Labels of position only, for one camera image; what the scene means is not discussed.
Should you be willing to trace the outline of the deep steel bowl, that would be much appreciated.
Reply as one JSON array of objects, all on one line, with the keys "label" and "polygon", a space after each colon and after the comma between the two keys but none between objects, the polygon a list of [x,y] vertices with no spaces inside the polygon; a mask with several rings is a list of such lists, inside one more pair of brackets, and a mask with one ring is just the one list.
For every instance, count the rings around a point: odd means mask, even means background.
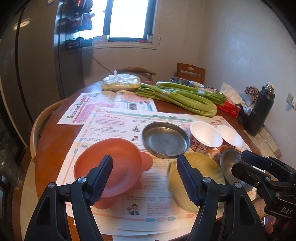
[{"label": "deep steel bowl", "polygon": [[225,149],[220,156],[220,167],[226,181],[233,185],[235,182],[239,182],[245,188],[246,192],[253,189],[252,186],[237,179],[232,175],[231,169],[234,164],[241,162],[241,152],[237,149]]}]

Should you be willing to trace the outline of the yellow shell-shaped plate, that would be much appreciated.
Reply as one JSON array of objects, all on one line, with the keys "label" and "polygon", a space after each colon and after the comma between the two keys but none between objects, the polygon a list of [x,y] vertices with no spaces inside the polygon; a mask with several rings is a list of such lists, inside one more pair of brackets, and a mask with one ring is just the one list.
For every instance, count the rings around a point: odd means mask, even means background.
[{"label": "yellow shell-shaped plate", "polygon": [[[219,165],[208,156],[201,153],[185,154],[193,168],[197,168],[204,177],[210,177],[217,184],[225,185],[225,178]],[[178,205],[187,212],[197,213],[199,207],[189,200],[182,180],[177,170],[177,161],[173,161],[170,167],[168,190],[173,192]]]}]

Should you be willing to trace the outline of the red paper noodle bowl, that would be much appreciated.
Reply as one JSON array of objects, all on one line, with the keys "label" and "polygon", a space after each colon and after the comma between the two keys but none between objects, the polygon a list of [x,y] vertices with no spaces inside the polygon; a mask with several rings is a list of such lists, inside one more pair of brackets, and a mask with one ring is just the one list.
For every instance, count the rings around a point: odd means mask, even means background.
[{"label": "red paper noodle bowl", "polygon": [[223,139],[217,130],[203,121],[190,125],[190,147],[194,152],[203,153],[222,145]]}]

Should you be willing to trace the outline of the black thermos bottle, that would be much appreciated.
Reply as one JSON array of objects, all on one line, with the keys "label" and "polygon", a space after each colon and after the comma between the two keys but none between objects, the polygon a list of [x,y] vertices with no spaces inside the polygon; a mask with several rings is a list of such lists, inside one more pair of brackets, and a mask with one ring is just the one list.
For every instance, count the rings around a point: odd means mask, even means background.
[{"label": "black thermos bottle", "polygon": [[264,126],[264,122],[273,106],[275,87],[268,82],[262,87],[250,114],[245,113],[243,105],[237,103],[234,109],[237,113],[238,122],[243,125],[246,132],[256,136]]}]

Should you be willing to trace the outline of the spotted cloth item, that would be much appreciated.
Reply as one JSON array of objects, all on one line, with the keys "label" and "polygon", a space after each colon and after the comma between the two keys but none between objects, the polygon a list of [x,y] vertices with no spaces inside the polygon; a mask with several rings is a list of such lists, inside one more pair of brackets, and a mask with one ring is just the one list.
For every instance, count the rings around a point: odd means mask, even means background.
[{"label": "spotted cloth item", "polygon": [[259,90],[255,86],[247,86],[244,90],[244,93],[249,96],[254,102],[257,101],[259,96]]}]

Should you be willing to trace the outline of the red tissue box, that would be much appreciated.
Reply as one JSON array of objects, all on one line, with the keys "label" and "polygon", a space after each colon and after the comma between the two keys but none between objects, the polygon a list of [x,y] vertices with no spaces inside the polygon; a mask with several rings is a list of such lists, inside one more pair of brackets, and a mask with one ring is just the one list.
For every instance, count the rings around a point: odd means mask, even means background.
[{"label": "red tissue box", "polygon": [[229,84],[223,82],[219,93],[224,94],[226,101],[223,105],[217,105],[217,108],[227,113],[228,115],[237,118],[238,114],[235,110],[235,105],[241,103],[242,98],[239,93]]}]

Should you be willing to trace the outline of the large worksheet newspaper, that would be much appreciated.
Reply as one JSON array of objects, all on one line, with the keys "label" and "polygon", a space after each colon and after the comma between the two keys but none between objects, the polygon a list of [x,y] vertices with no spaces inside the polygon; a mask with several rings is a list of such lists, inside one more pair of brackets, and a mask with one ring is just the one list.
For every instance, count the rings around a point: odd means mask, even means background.
[{"label": "large worksheet newspaper", "polygon": [[200,115],[162,113],[118,108],[102,109],[98,106],[88,116],[79,133],[71,142],[71,148],[57,178],[58,185],[73,183],[74,166],[79,156],[93,144],[109,138],[122,138],[135,144],[141,152],[152,157],[152,167],[140,178],[142,188],[132,194],[124,194],[107,209],[92,208],[96,223],[103,234],[143,236],[153,232],[173,231],[173,237],[190,231],[196,213],[182,209],[168,190],[170,167],[174,159],[162,159],[151,154],[143,145],[142,130],[154,122],[173,123],[181,127],[190,138],[190,125],[203,121],[217,130],[227,125],[221,116],[207,118]]}]

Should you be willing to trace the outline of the celery bunch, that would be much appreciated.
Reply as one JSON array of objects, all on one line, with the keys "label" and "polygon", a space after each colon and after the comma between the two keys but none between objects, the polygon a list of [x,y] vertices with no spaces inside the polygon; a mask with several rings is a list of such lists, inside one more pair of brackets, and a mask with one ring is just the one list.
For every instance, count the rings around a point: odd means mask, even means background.
[{"label": "celery bunch", "polygon": [[217,106],[223,106],[226,97],[220,92],[206,92],[178,83],[158,81],[155,85],[142,83],[136,95],[177,105],[192,113],[214,117]]}]

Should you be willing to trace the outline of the orange plastic plate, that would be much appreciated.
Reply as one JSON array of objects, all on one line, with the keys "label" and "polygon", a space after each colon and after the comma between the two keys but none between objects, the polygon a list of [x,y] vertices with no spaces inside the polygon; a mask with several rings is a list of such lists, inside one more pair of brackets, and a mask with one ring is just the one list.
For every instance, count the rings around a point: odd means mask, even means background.
[{"label": "orange plastic plate", "polygon": [[101,195],[93,203],[98,209],[110,208],[120,196],[141,189],[142,173],[153,165],[152,157],[141,152],[132,142],[109,138],[93,144],[79,156],[74,166],[74,177],[87,177],[91,169],[97,168],[106,159],[108,164],[100,172],[100,177],[94,180],[94,187],[90,190],[92,198]]}]

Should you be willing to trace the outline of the wooden chair with backrest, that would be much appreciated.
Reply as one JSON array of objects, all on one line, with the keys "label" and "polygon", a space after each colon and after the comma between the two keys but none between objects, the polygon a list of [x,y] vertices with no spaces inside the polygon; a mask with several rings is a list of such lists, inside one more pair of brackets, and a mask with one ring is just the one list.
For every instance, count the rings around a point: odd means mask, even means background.
[{"label": "wooden chair with backrest", "polygon": [[177,77],[203,84],[205,81],[204,68],[191,64],[177,63]]}]

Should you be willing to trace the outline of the pink student newspaper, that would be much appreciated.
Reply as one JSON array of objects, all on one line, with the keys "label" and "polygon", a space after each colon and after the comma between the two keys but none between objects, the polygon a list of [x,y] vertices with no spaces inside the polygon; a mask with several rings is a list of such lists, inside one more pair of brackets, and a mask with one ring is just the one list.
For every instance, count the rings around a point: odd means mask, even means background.
[{"label": "pink student newspaper", "polygon": [[83,125],[94,107],[156,112],[154,100],[130,91],[100,91],[82,93],[58,121],[60,125]]}]

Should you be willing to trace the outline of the curved wooden chair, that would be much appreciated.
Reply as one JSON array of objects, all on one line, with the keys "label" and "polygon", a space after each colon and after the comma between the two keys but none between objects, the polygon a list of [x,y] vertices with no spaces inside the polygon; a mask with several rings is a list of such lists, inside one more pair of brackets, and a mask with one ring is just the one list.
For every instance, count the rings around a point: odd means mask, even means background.
[{"label": "curved wooden chair", "polygon": [[156,76],[155,72],[151,70],[147,70],[145,68],[141,68],[141,67],[126,67],[126,68],[117,69],[116,71],[118,72],[118,74],[132,73],[135,75],[140,75],[147,78],[148,81],[152,81],[152,77]]}]

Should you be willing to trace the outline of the bagged yellow food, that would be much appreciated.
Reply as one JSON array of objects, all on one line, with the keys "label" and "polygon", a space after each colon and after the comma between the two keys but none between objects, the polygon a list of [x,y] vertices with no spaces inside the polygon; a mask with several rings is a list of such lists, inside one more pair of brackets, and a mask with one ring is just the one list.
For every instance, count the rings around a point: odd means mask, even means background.
[{"label": "bagged yellow food", "polygon": [[140,78],[136,75],[118,74],[115,70],[102,80],[101,88],[104,91],[137,90],[140,87]]}]

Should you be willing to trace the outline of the grey refrigerator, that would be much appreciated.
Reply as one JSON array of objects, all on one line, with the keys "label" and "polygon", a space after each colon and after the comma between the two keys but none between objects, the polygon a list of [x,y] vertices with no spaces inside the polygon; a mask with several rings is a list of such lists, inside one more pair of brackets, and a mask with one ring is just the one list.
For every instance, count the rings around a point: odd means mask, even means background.
[{"label": "grey refrigerator", "polygon": [[58,54],[63,1],[30,1],[1,37],[1,95],[21,142],[33,124],[64,98]]}]

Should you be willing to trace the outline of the window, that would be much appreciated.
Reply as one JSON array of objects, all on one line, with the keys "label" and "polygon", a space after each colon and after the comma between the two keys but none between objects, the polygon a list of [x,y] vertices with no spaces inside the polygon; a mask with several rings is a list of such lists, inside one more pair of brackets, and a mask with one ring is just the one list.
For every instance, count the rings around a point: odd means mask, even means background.
[{"label": "window", "polygon": [[151,42],[157,1],[93,1],[92,29],[86,38],[107,36],[109,42]]}]

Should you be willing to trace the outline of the wall power socket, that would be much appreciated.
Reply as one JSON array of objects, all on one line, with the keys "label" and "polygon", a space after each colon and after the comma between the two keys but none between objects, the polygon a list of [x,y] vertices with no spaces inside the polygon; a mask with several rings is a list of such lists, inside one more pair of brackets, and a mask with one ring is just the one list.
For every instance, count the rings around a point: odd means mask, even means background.
[{"label": "wall power socket", "polygon": [[296,110],[296,98],[292,94],[288,94],[287,96],[287,103]]}]

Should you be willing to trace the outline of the black wall rack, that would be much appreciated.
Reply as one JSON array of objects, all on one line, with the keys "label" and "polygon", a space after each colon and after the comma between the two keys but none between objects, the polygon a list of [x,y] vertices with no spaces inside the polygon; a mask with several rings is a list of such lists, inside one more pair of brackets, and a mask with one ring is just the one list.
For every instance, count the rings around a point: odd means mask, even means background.
[{"label": "black wall rack", "polygon": [[84,38],[80,33],[86,30],[92,30],[91,14],[93,1],[68,1],[70,16],[67,20],[67,30],[70,34],[78,33],[79,37],[72,37],[66,40],[66,48],[68,50],[79,49],[92,46],[92,38]]}]

